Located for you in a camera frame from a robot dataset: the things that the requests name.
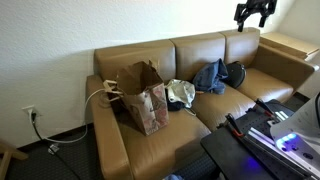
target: backrest cushion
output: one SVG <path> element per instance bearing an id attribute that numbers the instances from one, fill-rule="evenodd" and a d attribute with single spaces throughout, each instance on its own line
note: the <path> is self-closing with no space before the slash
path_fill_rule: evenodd
<path id="1" fill-rule="evenodd" d="M 191 81 L 206 64 L 225 55 L 225 38 L 208 33 L 171 39 L 176 48 L 177 79 Z"/>
<path id="2" fill-rule="evenodd" d="M 103 80 L 114 80 L 119 69 L 139 61 L 148 63 L 149 60 L 165 83 L 175 78 L 174 45 L 169 40 L 108 47 L 94 52 L 95 73 Z"/>
<path id="3" fill-rule="evenodd" d="M 243 32 L 228 30 L 220 33 L 226 38 L 224 63 L 229 64 L 239 61 L 245 67 L 248 67 L 258 49 L 260 30 L 256 28 L 244 28 Z"/>

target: blue jacket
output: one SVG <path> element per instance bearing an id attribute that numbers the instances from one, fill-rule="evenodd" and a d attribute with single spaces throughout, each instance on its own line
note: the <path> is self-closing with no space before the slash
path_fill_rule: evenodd
<path id="1" fill-rule="evenodd" d="M 193 78 L 193 84 L 196 91 L 223 94 L 225 85 L 220 79 L 227 77 L 227 68 L 223 61 L 219 59 L 216 62 L 205 65 Z"/>

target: baseboard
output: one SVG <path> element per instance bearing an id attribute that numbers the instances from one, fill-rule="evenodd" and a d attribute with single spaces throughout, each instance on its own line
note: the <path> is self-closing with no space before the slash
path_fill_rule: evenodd
<path id="1" fill-rule="evenodd" d="M 66 132 L 63 132 L 63 133 L 60 133 L 60 134 L 56 134 L 56 135 L 51 136 L 49 138 L 50 139 L 55 139 L 55 140 L 62 140 L 64 138 L 66 138 L 66 137 L 69 137 L 69 136 L 84 132 L 85 128 L 86 128 L 86 126 L 80 126 L 80 127 L 75 128 L 75 129 L 71 129 L 69 131 L 66 131 Z M 93 129 L 93 123 L 89 123 L 88 124 L 88 130 L 90 130 L 90 129 Z M 22 152 L 29 152 L 29 151 L 31 151 L 33 149 L 36 149 L 36 148 L 40 147 L 40 146 L 43 146 L 43 142 L 41 142 L 39 140 L 39 141 L 33 142 L 31 144 L 19 147 L 17 149 L 22 151 Z"/>
<path id="2" fill-rule="evenodd" d="M 305 95 L 303 95 L 303 94 L 301 94 L 299 92 L 294 93 L 293 96 L 295 98 L 299 99 L 300 101 L 304 102 L 304 103 L 306 103 L 306 102 L 308 102 L 310 100 L 310 98 L 308 98 L 307 96 L 305 96 Z"/>

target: cable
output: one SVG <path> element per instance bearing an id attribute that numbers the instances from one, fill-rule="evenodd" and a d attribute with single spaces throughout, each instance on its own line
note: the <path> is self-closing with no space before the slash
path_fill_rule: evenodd
<path id="1" fill-rule="evenodd" d="M 85 117 L 86 117 L 85 114 L 86 114 L 86 109 L 87 109 L 88 102 L 89 102 L 89 100 L 91 99 L 92 96 L 94 96 L 94 95 L 97 94 L 98 92 L 104 91 L 104 90 L 105 90 L 105 89 L 99 89 L 99 90 L 93 92 L 93 93 L 88 97 L 88 99 L 86 100 L 85 107 L 84 107 L 83 123 L 82 123 L 82 124 L 85 124 L 85 126 L 86 126 L 86 131 L 85 131 L 85 133 L 84 133 L 80 138 L 75 139 L 75 140 L 70 140 L 70 141 L 58 141 L 58 140 L 54 140 L 54 139 L 50 139 L 50 138 L 43 138 L 43 139 L 45 139 L 45 140 L 47 140 L 47 141 L 55 142 L 55 143 L 61 143 L 61 144 L 74 143 L 74 142 L 77 142 L 77 141 L 80 141 L 81 139 L 83 139 L 83 138 L 87 135 L 87 133 L 88 133 L 88 124 L 86 123 L 86 119 L 85 119 Z"/>
<path id="2" fill-rule="evenodd" d="M 316 115 L 317 115 L 317 119 L 318 119 L 318 125 L 319 125 L 319 128 L 320 128 L 319 97 L 320 97 L 320 92 L 318 93 L 314 104 L 315 104 L 315 106 L 316 106 Z"/>
<path id="3" fill-rule="evenodd" d="M 35 122 L 36 116 L 37 116 L 36 113 L 29 112 L 29 117 L 32 120 L 32 127 L 33 127 L 34 131 L 36 132 L 36 134 L 37 134 L 38 138 L 40 139 L 40 141 L 45 143 L 45 140 L 40 136 L 40 134 L 39 134 L 39 132 L 38 132 L 38 130 L 36 128 L 36 122 Z M 68 170 L 71 171 L 74 174 L 74 176 L 77 177 L 77 179 L 81 180 L 80 176 L 53 149 L 51 149 L 50 146 L 48 146 L 46 143 L 45 143 L 45 145 L 48 147 L 48 149 L 51 150 L 53 155 L 55 157 L 57 157 L 68 168 Z"/>

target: couch armrest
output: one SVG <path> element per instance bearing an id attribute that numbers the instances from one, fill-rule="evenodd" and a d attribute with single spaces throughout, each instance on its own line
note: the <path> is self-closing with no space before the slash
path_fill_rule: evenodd
<path id="1" fill-rule="evenodd" d="M 104 88 L 97 75 L 88 76 L 86 86 L 88 96 Z M 93 118 L 102 174 L 105 179 L 133 179 L 117 120 L 111 107 L 100 105 L 99 94 L 90 99 L 88 110 Z"/>
<path id="2" fill-rule="evenodd" d="M 250 67 L 290 84 L 294 92 L 319 69 L 317 65 L 263 44 L 259 44 Z"/>

